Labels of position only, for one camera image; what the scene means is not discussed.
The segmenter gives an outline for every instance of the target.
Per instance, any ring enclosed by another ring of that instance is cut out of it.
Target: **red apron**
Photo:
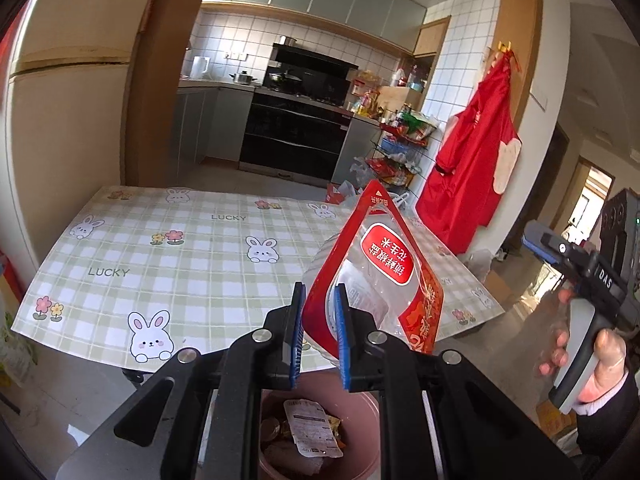
[[[465,253],[487,226],[522,146],[511,122],[511,52],[478,85],[436,156],[415,205],[422,222],[453,252]]]

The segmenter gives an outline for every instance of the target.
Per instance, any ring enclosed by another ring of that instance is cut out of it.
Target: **metal screw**
[[[457,365],[462,361],[462,355],[455,350],[447,350],[442,354],[442,360],[448,365]]]
[[[373,345],[382,345],[382,343],[386,341],[386,334],[380,332],[380,330],[376,330],[375,332],[371,332],[367,336],[367,339]]]
[[[259,328],[251,334],[251,337],[253,337],[254,341],[257,343],[264,343],[271,339],[271,331],[266,328]]]
[[[198,357],[198,353],[193,348],[183,348],[178,352],[178,361],[181,363],[190,363],[196,357]]]

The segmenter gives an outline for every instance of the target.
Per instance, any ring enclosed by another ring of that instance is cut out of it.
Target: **hand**
[[[561,303],[567,303],[573,295],[570,290],[561,290],[558,298]],[[569,333],[565,329],[558,329],[554,332],[555,348],[552,350],[550,358],[543,362],[538,368],[544,376],[551,375],[556,368],[565,366],[569,360],[564,347],[569,341]],[[613,330],[608,328],[600,330],[593,345],[593,351],[599,361],[586,386],[578,395],[579,402],[593,402],[606,394],[625,375],[625,341]]]

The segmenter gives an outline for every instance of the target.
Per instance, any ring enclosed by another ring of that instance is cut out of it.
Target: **handheld device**
[[[575,285],[570,302],[569,359],[549,393],[551,402],[569,413],[598,363],[593,352],[598,332],[616,329],[622,335],[640,328],[638,197],[622,190],[602,208],[600,251],[587,253],[537,221],[527,223],[522,242],[536,256],[562,272]]]

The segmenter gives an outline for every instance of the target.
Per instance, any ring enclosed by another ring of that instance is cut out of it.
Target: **tablecloth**
[[[12,329],[148,372],[185,346],[228,348],[289,304],[306,265],[349,215],[289,198],[104,187],[47,255]],[[408,225],[444,289],[438,338],[503,312],[419,220]],[[329,366],[303,351],[303,371]]]

